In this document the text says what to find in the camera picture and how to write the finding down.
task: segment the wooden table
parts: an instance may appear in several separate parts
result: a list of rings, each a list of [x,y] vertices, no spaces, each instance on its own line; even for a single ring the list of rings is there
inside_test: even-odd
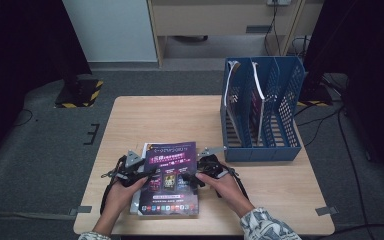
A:
[[[222,146],[221,96],[126,96],[114,103],[108,125],[82,200],[90,213],[77,215],[74,231],[90,231],[99,218],[101,199],[109,178],[101,175],[133,150],[140,154],[145,142],[196,141],[197,151]],[[217,155],[224,162],[223,153]],[[316,177],[303,148],[292,162],[228,163],[240,174],[251,202],[264,206],[300,235],[334,232]],[[243,235],[239,218],[217,198],[213,189],[199,189],[200,213],[192,219],[139,219],[126,209],[113,234],[121,235]]]

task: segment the gray carpet floor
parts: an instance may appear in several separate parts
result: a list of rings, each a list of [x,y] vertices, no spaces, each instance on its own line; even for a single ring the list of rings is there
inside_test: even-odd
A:
[[[223,72],[112,71],[94,72],[94,76],[104,84],[95,104],[89,108],[54,108],[62,81],[47,84],[26,96],[25,110],[20,112],[0,146],[0,212],[66,216],[81,203],[116,97],[221,94]],[[306,149],[326,203],[339,211],[332,215],[339,231],[363,225],[365,220],[338,115],[324,120],[320,128],[320,121],[301,125],[328,116],[342,106],[340,98],[331,94],[337,100],[332,106],[310,107],[296,117],[296,122],[304,143],[311,142]],[[342,113],[340,119],[356,166],[367,221],[384,224],[384,167],[367,161],[351,122]],[[94,143],[85,145],[91,140],[88,132],[95,130],[92,124],[99,124],[99,130]],[[73,219],[9,215],[0,217],[0,239],[76,239],[73,224]],[[375,239],[384,239],[384,226],[372,227],[371,232]],[[326,239],[370,238],[367,229],[362,228]]]

